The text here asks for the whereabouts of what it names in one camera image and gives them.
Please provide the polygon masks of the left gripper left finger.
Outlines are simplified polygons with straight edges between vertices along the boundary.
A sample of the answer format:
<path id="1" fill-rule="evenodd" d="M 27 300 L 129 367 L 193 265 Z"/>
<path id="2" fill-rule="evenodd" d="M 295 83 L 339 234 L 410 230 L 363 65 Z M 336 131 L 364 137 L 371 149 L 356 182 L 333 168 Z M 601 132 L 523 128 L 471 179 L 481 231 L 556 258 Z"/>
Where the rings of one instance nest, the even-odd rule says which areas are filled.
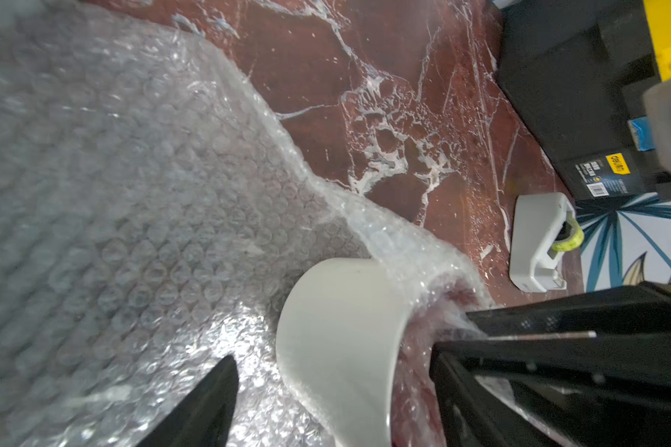
<path id="1" fill-rule="evenodd" d="M 226 446 L 238 391 L 237 363 L 228 355 L 138 446 Z"/>

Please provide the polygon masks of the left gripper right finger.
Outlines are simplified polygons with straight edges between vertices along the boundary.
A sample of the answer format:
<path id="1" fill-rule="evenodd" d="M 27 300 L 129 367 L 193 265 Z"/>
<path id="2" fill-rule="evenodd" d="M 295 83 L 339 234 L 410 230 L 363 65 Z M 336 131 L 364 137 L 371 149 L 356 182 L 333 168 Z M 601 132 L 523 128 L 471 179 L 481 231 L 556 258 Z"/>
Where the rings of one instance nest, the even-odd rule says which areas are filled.
<path id="1" fill-rule="evenodd" d="M 453 344 L 434 345 L 430 378 L 448 446 L 557 445 L 481 386 Z"/>

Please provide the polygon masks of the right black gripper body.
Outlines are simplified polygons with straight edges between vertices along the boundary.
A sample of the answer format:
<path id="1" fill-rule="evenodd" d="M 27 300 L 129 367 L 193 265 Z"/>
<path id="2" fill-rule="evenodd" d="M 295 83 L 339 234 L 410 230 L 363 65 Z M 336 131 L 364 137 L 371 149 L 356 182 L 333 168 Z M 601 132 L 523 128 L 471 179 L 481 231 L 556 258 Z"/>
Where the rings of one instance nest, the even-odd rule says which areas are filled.
<path id="1" fill-rule="evenodd" d="M 671 446 L 671 284 L 476 311 L 453 344 L 493 396 L 560 446 Z"/>

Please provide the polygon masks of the white mug red inside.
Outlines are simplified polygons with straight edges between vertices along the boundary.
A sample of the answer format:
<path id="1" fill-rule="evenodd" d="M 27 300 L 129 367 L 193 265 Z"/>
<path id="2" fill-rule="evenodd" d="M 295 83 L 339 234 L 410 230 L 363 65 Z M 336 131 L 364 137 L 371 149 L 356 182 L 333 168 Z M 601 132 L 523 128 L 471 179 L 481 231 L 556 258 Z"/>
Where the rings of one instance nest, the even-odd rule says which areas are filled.
<path id="1" fill-rule="evenodd" d="M 413 307 L 372 259 L 322 261 L 288 294 L 278 370 L 338 446 L 391 445 L 394 373 Z"/>

